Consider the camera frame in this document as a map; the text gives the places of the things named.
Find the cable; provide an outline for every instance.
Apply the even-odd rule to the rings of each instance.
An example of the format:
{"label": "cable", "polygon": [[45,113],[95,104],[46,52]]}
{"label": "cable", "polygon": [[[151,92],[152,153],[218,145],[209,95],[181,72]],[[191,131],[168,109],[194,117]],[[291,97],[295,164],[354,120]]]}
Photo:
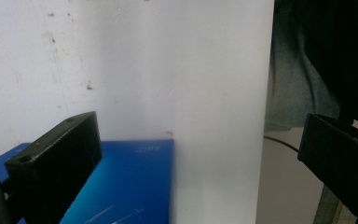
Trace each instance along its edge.
{"label": "cable", "polygon": [[289,147],[290,149],[292,149],[296,153],[298,153],[298,151],[299,151],[296,147],[293,147],[292,145],[287,144],[287,143],[283,142],[282,140],[279,140],[279,139],[276,139],[276,138],[273,138],[273,137],[268,137],[268,136],[265,136],[265,135],[264,135],[264,138],[268,139],[270,141],[273,141],[273,142],[281,143],[282,145],[284,145],[286,147]]}

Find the blue surface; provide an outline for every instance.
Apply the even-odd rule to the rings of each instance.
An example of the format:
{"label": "blue surface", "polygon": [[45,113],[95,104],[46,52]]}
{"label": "blue surface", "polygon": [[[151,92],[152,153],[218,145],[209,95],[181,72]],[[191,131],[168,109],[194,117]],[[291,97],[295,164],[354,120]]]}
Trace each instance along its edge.
{"label": "blue surface", "polygon": [[[1,180],[7,177],[3,162],[24,147],[0,157]],[[102,147],[103,159],[61,223],[168,223],[173,140],[102,142]]]}

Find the dark fabric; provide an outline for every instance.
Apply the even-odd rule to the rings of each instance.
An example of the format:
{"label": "dark fabric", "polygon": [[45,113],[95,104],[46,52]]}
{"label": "dark fabric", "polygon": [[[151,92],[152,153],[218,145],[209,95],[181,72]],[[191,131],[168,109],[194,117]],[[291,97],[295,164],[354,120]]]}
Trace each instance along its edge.
{"label": "dark fabric", "polygon": [[305,52],[341,104],[340,117],[358,119],[358,0],[296,0]]}

